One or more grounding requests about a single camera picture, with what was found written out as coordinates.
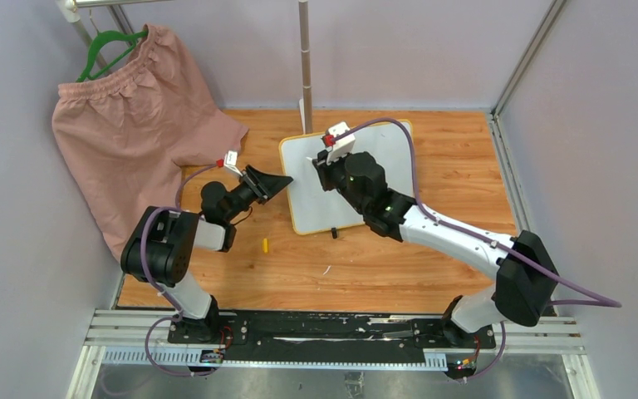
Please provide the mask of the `yellow framed whiteboard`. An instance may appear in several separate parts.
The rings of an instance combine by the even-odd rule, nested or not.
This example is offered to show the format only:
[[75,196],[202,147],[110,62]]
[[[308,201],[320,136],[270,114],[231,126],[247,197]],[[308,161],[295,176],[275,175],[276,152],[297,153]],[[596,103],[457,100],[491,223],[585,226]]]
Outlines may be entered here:
[[[312,160],[325,149],[322,132],[288,137],[279,151],[284,175],[293,178],[287,187],[292,225],[297,234],[307,235],[363,224],[363,218],[335,190],[321,187]],[[403,131],[391,123],[366,127],[353,135],[355,152],[367,151],[385,170],[388,186],[402,194],[414,194],[412,162]]]

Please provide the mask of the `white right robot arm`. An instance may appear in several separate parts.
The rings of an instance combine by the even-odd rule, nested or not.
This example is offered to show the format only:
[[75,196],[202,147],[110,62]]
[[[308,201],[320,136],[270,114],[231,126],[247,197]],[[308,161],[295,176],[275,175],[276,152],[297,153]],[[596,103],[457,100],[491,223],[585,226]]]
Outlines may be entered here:
[[322,150],[312,166],[322,189],[337,192],[374,233],[434,249],[493,280],[479,293],[455,297],[444,311],[437,333],[450,346],[462,347],[494,323],[538,324],[557,286],[557,270],[538,235],[496,234],[439,214],[391,189],[384,168],[365,151],[330,161]]

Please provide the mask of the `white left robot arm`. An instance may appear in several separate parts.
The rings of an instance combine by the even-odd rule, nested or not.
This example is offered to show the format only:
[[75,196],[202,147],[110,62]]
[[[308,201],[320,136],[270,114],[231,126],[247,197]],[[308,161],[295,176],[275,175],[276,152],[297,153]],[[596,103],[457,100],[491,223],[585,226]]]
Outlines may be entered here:
[[173,306],[171,326],[184,339],[224,341],[231,330],[222,324],[217,299],[201,288],[189,269],[193,250],[229,251],[237,233],[235,219],[254,204],[266,204],[292,182],[290,176],[249,165],[231,190],[220,181],[204,185],[198,213],[148,207],[120,256],[122,271],[151,285]]

